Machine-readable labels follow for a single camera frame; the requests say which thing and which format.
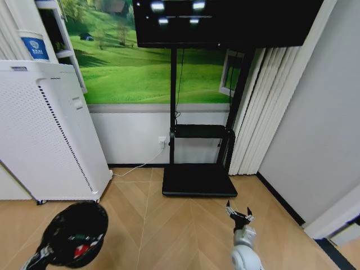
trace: wooden floor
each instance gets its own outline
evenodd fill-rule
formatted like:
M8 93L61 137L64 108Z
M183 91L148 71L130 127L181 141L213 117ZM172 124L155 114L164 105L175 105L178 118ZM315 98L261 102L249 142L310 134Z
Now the wooden floor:
M122 174L128 169L114 169ZM141 168L114 177L101 204L109 230L98 257L83 269L232 270L233 221L226 199L167 198L163 169ZM256 217L251 224L265 269L337 269L255 176L232 177L232 206ZM18 270L36 250L50 220L70 202L0 202L0 269ZM59 269L50 266L48 269Z
M356 269L360 269L360 237L337 249Z

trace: blue label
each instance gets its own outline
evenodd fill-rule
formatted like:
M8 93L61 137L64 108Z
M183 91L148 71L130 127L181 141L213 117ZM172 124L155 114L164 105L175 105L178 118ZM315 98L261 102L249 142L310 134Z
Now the blue label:
M49 55L45 48L45 43L42 39L38 38L21 38L30 52L33 59L49 60Z

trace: green grass mural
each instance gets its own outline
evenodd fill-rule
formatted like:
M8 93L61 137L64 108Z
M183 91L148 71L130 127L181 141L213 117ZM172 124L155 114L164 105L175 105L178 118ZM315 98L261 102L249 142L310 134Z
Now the green grass mural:
M170 50L138 48L129 16L111 15L88 2L77 1L80 15L66 24L88 89L88 104L169 103ZM83 33L94 41L80 40ZM181 56L179 49L178 63ZM219 93L224 57L224 51L185 50L180 103L228 102Z

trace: tv stand shelf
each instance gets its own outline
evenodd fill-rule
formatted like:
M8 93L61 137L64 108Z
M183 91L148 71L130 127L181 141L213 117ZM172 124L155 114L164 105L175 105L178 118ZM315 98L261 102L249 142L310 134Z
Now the tv stand shelf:
M223 138L223 125L175 125L175 138Z

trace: tv stand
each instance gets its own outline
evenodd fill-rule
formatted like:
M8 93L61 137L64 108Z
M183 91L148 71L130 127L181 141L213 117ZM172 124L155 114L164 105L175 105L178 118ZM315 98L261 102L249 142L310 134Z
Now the tv stand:
M171 49L170 164L164 169L163 195L182 197L237 196L237 191L228 176L235 144L235 133L232 128L254 52L254 48L245 51L226 125L183 125L176 124L177 49ZM175 138L222 139L217 162L214 164L176 164L174 162Z

